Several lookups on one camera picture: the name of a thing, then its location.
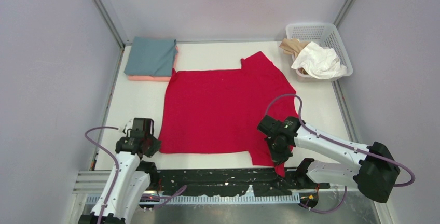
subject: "white cloth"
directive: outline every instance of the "white cloth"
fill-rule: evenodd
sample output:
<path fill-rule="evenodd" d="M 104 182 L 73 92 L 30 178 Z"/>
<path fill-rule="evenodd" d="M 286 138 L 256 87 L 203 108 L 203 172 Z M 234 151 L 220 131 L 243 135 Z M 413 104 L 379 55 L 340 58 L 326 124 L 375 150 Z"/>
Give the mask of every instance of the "white cloth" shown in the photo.
<path fill-rule="evenodd" d="M 322 48 L 312 41 L 298 54 L 292 68 L 304 68 L 317 79 L 331 79 L 347 73 L 347 67 L 341 64 L 334 49 Z"/>

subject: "white plastic basket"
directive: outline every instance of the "white plastic basket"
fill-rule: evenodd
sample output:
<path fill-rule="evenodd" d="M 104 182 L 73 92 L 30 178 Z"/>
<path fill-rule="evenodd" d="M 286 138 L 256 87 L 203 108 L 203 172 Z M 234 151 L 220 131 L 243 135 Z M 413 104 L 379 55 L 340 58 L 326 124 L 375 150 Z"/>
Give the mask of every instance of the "white plastic basket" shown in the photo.
<path fill-rule="evenodd" d="M 333 48 L 336 54 L 341 59 L 341 63 L 347 67 L 347 73 L 343 76 L 349 76 L 353 74 L 353 67 L 351 66 L 350 59 L 348 58 L 347 51 L 342 43 L 339 32 L 331 23 L 304 23 L 304 24 L 289 24 L 286 26 L 286 35 L 288 39 L 296 38 L 300 41 L 313 41 L 321 47 Z M 340 77 L 332 79 L 321 80 L 316 79 L 310 75 L 304 75 L 297 69 L 296 79 L 299 82 L 311 82 L 311 81 L 335 81 Z"/>

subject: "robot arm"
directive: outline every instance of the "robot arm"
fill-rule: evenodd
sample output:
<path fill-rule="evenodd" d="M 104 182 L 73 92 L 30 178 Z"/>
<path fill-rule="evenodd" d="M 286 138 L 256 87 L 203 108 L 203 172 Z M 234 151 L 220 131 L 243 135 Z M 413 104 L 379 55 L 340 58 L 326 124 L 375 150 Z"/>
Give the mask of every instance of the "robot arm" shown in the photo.
<path fill-rule="evenodd" d="M 156 176 L 154 163 L 142 161 L 144 155 L 151 157 L 160 147 L 160 141 L 153 137 L 153 120 L 135 118 L 132 127 L 125 131 L 127 137 L 116 143 L 118 177 L 102 214 L 107 224 L 129 224 L 139 199 Z M 109 178 L 114 178 L 115 174 L 114 165 Z M 98 215 L 112 184 L 113 180 L 109 179 L 90 215 L 81 215 L 78 224 L 98 223 Z"/>
<path fill-rule="evenodd" d="M 265 116 L 258 129 L 267 135 L 265 139 L 275 165 L 284 163 L 292 156 L 289 146 L 301 147 L 323 154 L 339 163 L 323 163 L 314 159 L 304 159 L 298 172 L 305 174 L 315 183 L 334 183 L 357 187 L 368 198 L 385 203 L 400 173 L 400 169 L 391 163 L 367 156 L 319 138 L 319 134 L 347 144 L 351 147 L 369 150 L 371 153 L 390 158 L 385 145 L 375 142 L 372 146 L 353 143 L 324 133 L 306 124 L 317 135 L 301 126 L 295 117 L 288 117 L 284 122 Z"/>

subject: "white floor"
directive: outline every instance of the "white floor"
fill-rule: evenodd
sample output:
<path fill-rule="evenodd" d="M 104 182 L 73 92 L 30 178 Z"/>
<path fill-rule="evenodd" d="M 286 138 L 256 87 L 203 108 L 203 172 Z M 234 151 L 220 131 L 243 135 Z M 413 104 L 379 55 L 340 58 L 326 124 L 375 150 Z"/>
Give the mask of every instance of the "white floor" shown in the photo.
<path fill-rule="evenodd" d="M 262 51 L 289 80 L 297 94 L 303 99 L 302 117 L 311 125 L 329 134 L 348 139 L 341 112 L 330 82 L 299 83 L 290 68 L 292 58 L 284 55 L 278 42 L 180 44 L 177 70 L 213 70 L 240 68 L 240 59 Z M 163 103 L 167 82 L 128 81 L 123 73 L 130 46 L 126 47 L 119 70 L 111 107 L 106 125 L 123 127 L 134 117 L 152 118 L 155 121 L 155 136 L 162 125 Z M 102 145 L 111 151 L 124 134 L 115 130 L 105 130 Z M 303 158 L 315 158 L 325 162 L 331 159 L 313 151 L 294 148 L 293 157 L 286 166 L 297 166 Z M 247 152 L 202 155 L 157 153 L 145 161 L 153 161 L 158 169 L 218 169 L 245 168 L 253 166 Z M 110 170 L 112 159 L 104 152 L 99 153 L 96 170 Z"/>

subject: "red t-shirt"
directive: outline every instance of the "red t-shirt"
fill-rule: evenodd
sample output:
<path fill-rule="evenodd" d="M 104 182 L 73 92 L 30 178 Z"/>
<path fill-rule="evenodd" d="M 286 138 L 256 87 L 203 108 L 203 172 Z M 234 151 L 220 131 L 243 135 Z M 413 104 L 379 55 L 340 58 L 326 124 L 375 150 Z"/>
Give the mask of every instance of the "red t-shirt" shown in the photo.
<path fill-rule="evenodd" d="M 241 69 L 174 73 L 165 94 L 160 152 L 248 151 L 254 165 L 273 166 L 257 126 L 267 105 L 287 93 L 296 92 L 262 52 L 241 59 Z M 268 115 L 280 121 L 298 117 L 290 97 L 274 103 Z M 275 169 L 284 177 L 284 164 Z"/>

